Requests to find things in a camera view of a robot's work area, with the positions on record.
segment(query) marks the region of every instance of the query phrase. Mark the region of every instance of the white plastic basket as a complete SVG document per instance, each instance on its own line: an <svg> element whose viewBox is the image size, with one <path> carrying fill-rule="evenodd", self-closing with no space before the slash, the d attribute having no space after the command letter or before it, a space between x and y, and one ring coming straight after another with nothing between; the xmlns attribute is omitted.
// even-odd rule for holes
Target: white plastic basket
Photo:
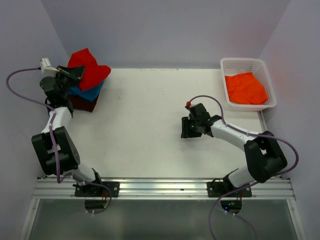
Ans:
<svg viewBox="0 0 320 240"><path fill-rule="evenodd" d="M265 63L255 58L223 58L220 61L225 98L228 109L233 111L261 111L266 108L273 108L277 105L276 95L271 84L270 76ZM225 76L252 72L256 79L263 85L268 100L263 105L237 104L229 100Z"/></svg>

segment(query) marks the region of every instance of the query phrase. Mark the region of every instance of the folded clothes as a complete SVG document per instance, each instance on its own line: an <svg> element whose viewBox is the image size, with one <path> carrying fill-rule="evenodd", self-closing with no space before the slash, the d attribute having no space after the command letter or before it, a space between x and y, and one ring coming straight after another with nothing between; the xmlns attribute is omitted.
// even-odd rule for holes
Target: folded clothes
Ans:
<svg viewBox="0 0 320 240"><path fill-rule="evenodd" d="M99 95L93 100L88 101L79 96L69 95L67 98L71 101L73 109L83 110L92 113L96 107Z"/></svg>
<svg viewBox="0 0 320 240"><path fill-rule="evenodd" d="M225 76L229 100L236 104L260 105L268 100L264 86L252 72Z"/></svg>
<svg viewBox="0 0 320 240"><path fill-rule="evenodd" d="M98 65L96 59L88 48L77 51L71 55L68 68L85 66L81 81L78 85L80 91L92 89L101 84L111 73L111 68L106 65Z"/></svg>
<svg viewBox="0 0 320 240"><path fill-rule="evenodd" d="M70 88L69 95L79 96L85 100L93 102L99 95L104 82L105 81L101 82L98 86L90 88L89 90L86 90L86 91L81 91L78 86L72 86Z"/></svg>

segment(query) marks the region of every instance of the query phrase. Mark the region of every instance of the purple cable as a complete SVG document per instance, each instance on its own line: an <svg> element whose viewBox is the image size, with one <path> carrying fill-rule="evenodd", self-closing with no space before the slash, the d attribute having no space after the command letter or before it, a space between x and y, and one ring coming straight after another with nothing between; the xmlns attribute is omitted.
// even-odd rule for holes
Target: purple cable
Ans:
<svg viewBox="0 0 320 240"><path fill-rule="evenodd" d="M235 130L235 131L237 131L237 132L239 132L239 133L241 133L241 134L249 135L249 136L251 136L251 137L261 137L261 138L274 139L274 140L277 140L277 141L280 141L280 142L283 142L283 143L287 144L287 145L293 150L293 152L294 152L295 162L294 162L294 164L293 164L290 168L288 168L287 170L278 172L278 173L276 174L276 176L277 176L277 175L280 175L280 174L286 174L286 173L292 171L292 170L298 165L298 163L299 163L299 154L298 154L298 151L297 151L297 149L296 149L290 142L288 142L288 141L286 141L286 140L284 140L284 139L282 139L282 138L280 138L280 137L270 136L270 135L263 135L263 134L247 133L246 131L243 131L243 130L241 130L241 129L238 129L238 128L236 128L235 126L232 126L232 125L230 125L230 124L228 124L228 123L226 122L225 117L224 117L224 110L223 110L223 108L222 108L222 105L221 105L221 103L220 103L216 98L214 98L214 97L212 97L212 96L209 96L209 95L198 95L198 96L195 96L195 97L191 98L191 100L190 100L189 102L191 103L193 100L195 100L195 99L197 99L197 98L209 98L209 99L214 100L214 101L219 105L219 108L220 108L220 111L221 111L221 120L222 120L222 122L223 122L226 126L228 126L229 128L231 128L231 129L233 129L233 130ZM215 233L214 233L214 231L213 231L213 229L212 229L211 215L212 215L212 212L213 212L215 206L217 205L217 203L218 203L222 198L227 197L227 196L229 196L229 195L231 195L231 194L233 194L233 193L236 193L236 192L238 192L238 191L240 191L240 190L242 190L242 189L246 189L246 188L248 188L248 187L252 187L252 186L256 185L257 183L258 183L258 182L255 181L255 182L251 183L250 185L242 186L242 187L239 187L239 188L237 188L237 189L235 189L235 190L233 190L233 191L227 192L226 194L223 194L222 196L220 196L220 197L213 203L213 205L212 205L212 207L211 207L211 209L210 209L210 212L209 212L209 217L208 217L209 230L210 230L210 233L211 233L213 239L216 240L216 239L217 239L217 236L215 235ZM258 239L258 234L257 234L257 231L255 230L254 226L253 226L248 220L246 220L244 217L242 217L242 216L240 216L240 215L235 215L235 216L238 217L238 218L240 218L240 219L242 219L243 221L245 221L246 223L248 223L248 224L250 225L250 227L251 227L251 228L253 229L253 231L254 231L255 239L257 240L257 239Z"/></svg>
<svg viewBox="0 0 320 240"><path fill-rule="evenodd" d="M104 212L104 211L110 206L110 204L111 204L111 199L112 199L112 192L111 192L111 190L110 190L107 186L105 186L105 185L103 185L103 184L97 184L97 183L93 183L93 182L90 182L90 181L85 181L85 183L88 184L88 185L95 186L95 187L104 188L104 189L109 193L109 198L110 198L110 200L109 200L109 202L107 203L107 205L105 206L105 208L102 209L102 210L99 210L99 211L92 211L91 213L92 213L92 214L100 214L100 213Z"/></svg>
<svg viewBox="0 0 320 240"><path fill-rule="evenodd" d="M15 90L13 90L11 88L11 86L9 85L9 79L17 74L17 73L21 73L21 72L26 72L26 71L34 71L34 70L40 70L41 68L40 67L37 67L37 68L26 68L26 69L21 69L21 70L17 70L17 71L14 71L12 73L9 74L9 76L6 78L5 80L5 84L6 84L6 87L16 96L18 96L19 98L22 98L22 99L25 99L27 101L30 101L30 102L33 102L35 104L40 104L40 105L43 105L45 107L47 107L48 109L50 109L51 111L53 111L53 115L52 115L52 118L50 120L50 126L49 126L49 132L50 132L50 137L51 137L51 141L52 141L52 147L53 147L53 150L54 150L54 157L55 157L55 165L56 165L56 181L60 184L64 179L65 177L63 178L60 178L60 161L59 161L59 152L58 152L58 147L57 147L57 143L56 143L56 140L55 140L55 136L54 136L54 131L53 131L53 128L52 128L52 124L55 120L55 117L56 117L56 111L53 107L49 106L48 104L45 104L43 102L40 102L40 101L37 101L37 100L34 100L34 99L31 99L29 97L26 97L26 96L23 96L19 93L17 93Z"/></svg>

